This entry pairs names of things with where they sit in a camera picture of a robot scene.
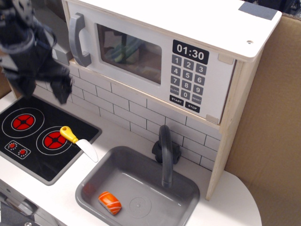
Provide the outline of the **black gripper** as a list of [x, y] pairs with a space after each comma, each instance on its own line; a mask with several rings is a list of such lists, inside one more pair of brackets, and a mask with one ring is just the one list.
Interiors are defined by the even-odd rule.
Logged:
[[10, 84], [24, 97], [31, 97], [36, 84], [34, 80], [50, 82], [60, 104], [66, 104], [72, 92], [69, 69], [52, 58], [52, 46], [43, 30], [25, 32], [25, 40], [19, 43], [4, 43], [0, 49], [8, 54], [17, 69], [4, 66]]

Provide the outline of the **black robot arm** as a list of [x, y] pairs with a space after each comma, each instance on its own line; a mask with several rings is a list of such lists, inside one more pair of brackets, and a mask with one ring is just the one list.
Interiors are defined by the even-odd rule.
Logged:
[[14, 63], [1, 63], [9, 83], [29, 98], [36, 81], [50, 83], [56, 99], [65, 104], [72, 91], [69, 69], [52, 57], [57, 39], [53, 31], [39, 22], [29, 0], [0, 2], [0, 50]]

